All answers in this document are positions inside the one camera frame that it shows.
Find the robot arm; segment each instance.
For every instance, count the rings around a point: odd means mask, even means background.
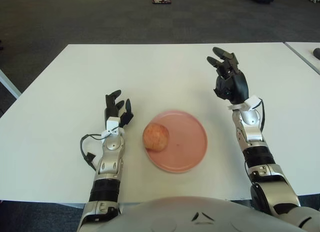
[[[236,56],[220,48],[213,48],[213,52],[223,60],[207,57],[218,73],[214,92],[232,103],[229,109],[233,111],[236,137],[248,166],[254,208],[307,231],[319,231],[320,213],[301,207],[298,196],[269,151],[262,135],[264,118],[260,128],[261,117],[256,110],[262,101],[256,96],[249,98],[247,81],[238,69]]]
[[[119,117],[119,109],[124,105],[124,101],[116,104],[115,100],[120,94],[121,90],[117,90],[105,96],[105,131],[101,133],[100,139],[103,155],[95,170],[89,202],[84,206],[78,231],[84,223],[109,221],[119,214],[118,195],[125,151],[125,131],[123,127],[134,116],[131,112],[130,100],[127,99],[125,103],[126,112]]]

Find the gray carpet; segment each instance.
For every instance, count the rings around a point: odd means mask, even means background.
[[[67,44],[319,42],[319,14],[320,4],[305,0],[0,0],[0,68],[23,92]],[[13,102],[0,84],[0,109]],[[319,195],[302,199],[319,208]],[[80,215],[57,204],[5,201],[0,228],[75,231]]]

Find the black cable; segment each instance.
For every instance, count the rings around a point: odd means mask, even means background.
[[[262,120],[261,120],[261,127],[260,130],[261,132],[263,131],[264,127],[265,127],[265,118],[266,118],[266,114],[265,114],[265,105],[264,105],[264,101],[261,99],[261,104],[262,104]]]
[[[248,174],[248,171],[247,171],[246,164],[247,164],[247,162],[246,162],[246,161],[244,161],[244,169],[245,169],[245,172],[246,172],[246,174],[247,174],[247,176],[248,176],[248,178],[249,178],[249,180],[250,180],[251,184],[253,185],[254,183],[251,181],[251,179],[250,179],[250,177],[249,177],[249,174]]]
[[[93,138],[93,139],[95,139],[95,140],[103,140],[103,139],[107,138],[110,134],[108,134],[106,137],[103,137],[103,138],[95,138],[94,136],[101,136],[101,134],[92,133],[92,134],[86,134],[85,136],[83,136],[83,137],[80,139],[80,151],[81,151],[82,157],[83,157],[83,159],[86,161],[86,163],[87,163],[91,168],[94,169],[94,171],[96,170],[96,168],[95,168],[94,164],[92,163],[92,161],[93,161],[93,159],[95,158],[95,155],[92,154],[92,153],[89,153],[89,152],[87,153],[87,155],[85,155],[84,150],[83,150],[83,148],[82,148],[82,144],[83,144],[84,140],[85,140],[86,138],[88,138],[88,137],[91,137],[91,138]]]

